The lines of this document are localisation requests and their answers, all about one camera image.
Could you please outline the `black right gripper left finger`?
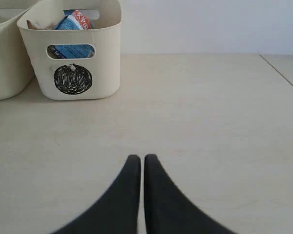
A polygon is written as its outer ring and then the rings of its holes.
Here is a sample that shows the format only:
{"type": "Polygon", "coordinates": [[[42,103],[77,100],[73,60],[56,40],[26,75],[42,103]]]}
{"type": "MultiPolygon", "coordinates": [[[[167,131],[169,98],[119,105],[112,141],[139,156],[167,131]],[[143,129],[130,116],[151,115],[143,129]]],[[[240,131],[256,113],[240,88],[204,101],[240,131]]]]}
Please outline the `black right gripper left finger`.
{"type": "Polygon", "coordinates": [[[140,204],[141,159],[129,155],[105,193],[56,234],[136,234],[140,204]]]}

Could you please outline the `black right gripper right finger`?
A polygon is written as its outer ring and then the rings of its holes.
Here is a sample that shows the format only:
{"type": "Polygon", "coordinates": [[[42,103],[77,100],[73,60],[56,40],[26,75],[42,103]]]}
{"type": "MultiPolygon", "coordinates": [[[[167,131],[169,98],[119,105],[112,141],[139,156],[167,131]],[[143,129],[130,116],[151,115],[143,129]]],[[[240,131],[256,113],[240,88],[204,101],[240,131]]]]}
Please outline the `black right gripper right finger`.
{"type": "Polygon", "coordinates": [[[148,234],[232,234],[195,206],[154,154],[145,156],[144,210],[148,234]]]}

